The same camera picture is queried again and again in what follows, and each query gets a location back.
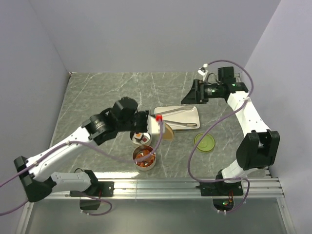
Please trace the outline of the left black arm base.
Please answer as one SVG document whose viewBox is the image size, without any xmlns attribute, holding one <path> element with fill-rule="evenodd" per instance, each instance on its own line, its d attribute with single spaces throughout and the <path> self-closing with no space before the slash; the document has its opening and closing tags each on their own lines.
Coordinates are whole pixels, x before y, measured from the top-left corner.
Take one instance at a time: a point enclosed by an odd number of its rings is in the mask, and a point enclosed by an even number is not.
<svg viewBox="0 0 312 234">
<path fill-rule="evenodd" d="M 112 197 L 114 193 L 113 181 L 99 181 L 97 184 L 92 184 L 90 188 L 84 191 L 84 194 L 96 197 Z"/>
</svg>

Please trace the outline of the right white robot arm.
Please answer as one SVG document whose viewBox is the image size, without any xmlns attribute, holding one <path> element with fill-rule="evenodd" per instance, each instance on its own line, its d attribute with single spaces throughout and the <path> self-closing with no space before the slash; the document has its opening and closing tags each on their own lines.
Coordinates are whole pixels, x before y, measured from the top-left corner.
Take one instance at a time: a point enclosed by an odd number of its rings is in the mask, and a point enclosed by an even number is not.
<svg viewBox="0 0 312 234">
<path fill-rule="evenodd" d="M 236 80 L 233 67 L 219 68 L 216 83 L 206 82 L 209 74 L 205 67 L 201 67 L 198 73 L 203 78 L 194 79 L 181 103 L 205 104 L 212 98 L 224 99 L 233 110 L 244 136 L 236 151 L 235 161 L 216 177 L 216 191 L 226 195 L 232 190 L 232 183 L 274 164 L 280 135 L 264 123 L 251 101 L 251 91 L 245 83 Z"/>
</svg>

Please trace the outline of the sushi roll orange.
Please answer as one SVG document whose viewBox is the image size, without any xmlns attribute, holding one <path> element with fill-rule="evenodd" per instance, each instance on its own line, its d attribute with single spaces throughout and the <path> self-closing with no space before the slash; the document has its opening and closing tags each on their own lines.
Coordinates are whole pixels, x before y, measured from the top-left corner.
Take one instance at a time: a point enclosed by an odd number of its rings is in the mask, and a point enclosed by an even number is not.
<svg viewBox="0 0 312 234">
<path fill-rule="evenodd" d="M 137 141 L 141 141 L 144 138 L 144 133 L 134 133 L 133 138 Z"/>
</svg>

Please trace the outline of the sushi roll red centre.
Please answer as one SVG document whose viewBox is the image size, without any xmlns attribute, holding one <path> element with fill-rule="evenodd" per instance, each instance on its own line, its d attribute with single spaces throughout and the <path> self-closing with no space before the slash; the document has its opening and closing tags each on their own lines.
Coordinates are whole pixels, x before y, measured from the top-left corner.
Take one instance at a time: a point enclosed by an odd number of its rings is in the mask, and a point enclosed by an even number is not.
<svg viewBox="0 0 312 234">
<path fill-rule="evenodd" d="M 142 143 L 145 143 L 145 142 L 148 142 L 150 139 L 146 136 L 144 136 L 142 139 L 141 139 L 141 142 Z"/>
</svg>

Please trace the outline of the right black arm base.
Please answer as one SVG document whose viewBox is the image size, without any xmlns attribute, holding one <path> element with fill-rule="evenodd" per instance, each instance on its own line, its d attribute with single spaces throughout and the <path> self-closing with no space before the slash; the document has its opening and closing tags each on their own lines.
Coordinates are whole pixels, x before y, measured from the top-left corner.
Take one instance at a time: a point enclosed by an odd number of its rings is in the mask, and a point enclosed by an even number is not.
<svg viewBox="0 0 312 234">
<path fill-rule="evenodd" d="M 200 182 L 195 188 L 200 189 L 201 196 L 241 196 L 244 194 L 240 181 L 235 183 L 226 183 L 224 181 Z"/>
</svg>

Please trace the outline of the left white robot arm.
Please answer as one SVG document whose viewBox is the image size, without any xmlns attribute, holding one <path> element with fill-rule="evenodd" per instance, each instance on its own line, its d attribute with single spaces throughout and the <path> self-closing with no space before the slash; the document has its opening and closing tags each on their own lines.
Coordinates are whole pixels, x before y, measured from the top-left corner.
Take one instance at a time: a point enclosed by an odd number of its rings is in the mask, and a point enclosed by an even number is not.
<svg viewBox="0 0 312 234">
<path fill-rule="evenodd" d="M 98 179 L 90 171 L 59 173 L 57 169 L 87 148 L 98 148 L 119 132 L 151 133 L 155 118 L 148 111 L 138 111 L 138 103 L 129 97 L 116 101 L 111 108 L 92 115 L 72 134 L 50 149 L 29 158 L 19 156 L 15 168 L 29 202 L 38 202 L 51 193 L 80 191 L 87 196 L 98 192 Z"/>
</svg>

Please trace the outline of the large orange fish piece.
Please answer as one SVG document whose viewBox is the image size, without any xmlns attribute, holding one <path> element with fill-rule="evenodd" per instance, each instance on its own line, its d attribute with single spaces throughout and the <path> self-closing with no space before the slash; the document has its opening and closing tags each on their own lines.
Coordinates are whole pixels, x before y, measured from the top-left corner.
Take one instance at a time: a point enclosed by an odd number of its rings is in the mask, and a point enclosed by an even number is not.
<svg viewBox="0 0 312 234">
<path fill-rule="evenodd" d="M 136 155 L 135 164 L 139 167 L 145 167 L 146 161 L 143 154 Z"/>
</svg>

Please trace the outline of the orange chicken wing piece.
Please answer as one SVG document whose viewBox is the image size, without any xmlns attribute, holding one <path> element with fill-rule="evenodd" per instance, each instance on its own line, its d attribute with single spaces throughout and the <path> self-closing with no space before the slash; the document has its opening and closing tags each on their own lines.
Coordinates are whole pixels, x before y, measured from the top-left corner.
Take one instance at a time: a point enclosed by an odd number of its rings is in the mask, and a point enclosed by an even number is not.
<svg viewBox="0 0 312 234">
<path fill-rule="evenodd" d="M 149 150 L 143 150 L 141 154 L 144 160 L 150 160 L 155 156 L 155 154 L 152 154 Z"/>
</svg>

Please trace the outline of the beige round lid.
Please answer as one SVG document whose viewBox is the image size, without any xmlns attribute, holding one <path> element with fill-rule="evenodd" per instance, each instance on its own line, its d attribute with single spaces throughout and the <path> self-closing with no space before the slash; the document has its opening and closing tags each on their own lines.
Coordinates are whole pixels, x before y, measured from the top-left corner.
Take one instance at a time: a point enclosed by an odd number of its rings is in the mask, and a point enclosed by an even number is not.
<svg viewBox="0 0 312 234">
<path fill-rule="evenodd" d="M 165 132 L 163 133 L 162 138 L 164 140 L 172 141 L 174 139 L 174 136 L 175 134 L 172 128 L 167 123 L 165 123 Z"/>
</svg>

